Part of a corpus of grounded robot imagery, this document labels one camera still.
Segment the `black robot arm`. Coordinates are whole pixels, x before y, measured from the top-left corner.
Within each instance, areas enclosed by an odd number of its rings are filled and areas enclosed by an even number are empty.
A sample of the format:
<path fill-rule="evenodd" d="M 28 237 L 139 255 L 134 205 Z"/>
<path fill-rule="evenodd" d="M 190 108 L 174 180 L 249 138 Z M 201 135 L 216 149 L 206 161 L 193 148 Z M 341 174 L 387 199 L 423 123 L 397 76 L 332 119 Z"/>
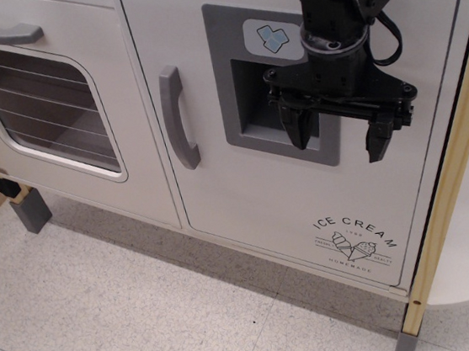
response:
<path fill-rule="evenodd" d="M 383 8 L 391 0 L 300 0 L 301 44 L 307 61 L 265 71 L 268 100 L 276 105 L 292 144 L 304 150 L 315 114 L 367 120 L 365 145 L 371 162 L 386 154 L 392 134 L 409 126 L 414 85 L 384 73 L 402 54 L 378 59 L 370 29 L 380 22 L 396 40 L 402 33 Z"/>

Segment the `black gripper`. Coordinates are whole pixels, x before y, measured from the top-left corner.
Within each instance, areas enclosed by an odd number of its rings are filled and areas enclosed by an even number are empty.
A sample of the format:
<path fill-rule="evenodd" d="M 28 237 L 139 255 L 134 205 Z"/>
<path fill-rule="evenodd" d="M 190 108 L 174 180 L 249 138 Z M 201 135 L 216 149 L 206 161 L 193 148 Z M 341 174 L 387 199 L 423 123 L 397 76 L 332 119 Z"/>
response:
<path fill-rule="evenodd" d="M 306 62 L 269 68 L 264 82 L 268 100 L 279 109 L 280 121 L 292 144 L 304 150 L 312 136 L 314 114 L 368 120 L 366 150 L 370 163 L 381 161 L 394 130 L 410 126 L 416 88 L 380 70 L 397 61 L 402 52 L 402 36 L 392 34 L 397 49 L 384 59 L 371 55 L 370 42 L 336 56 L 312 54 Z"/>

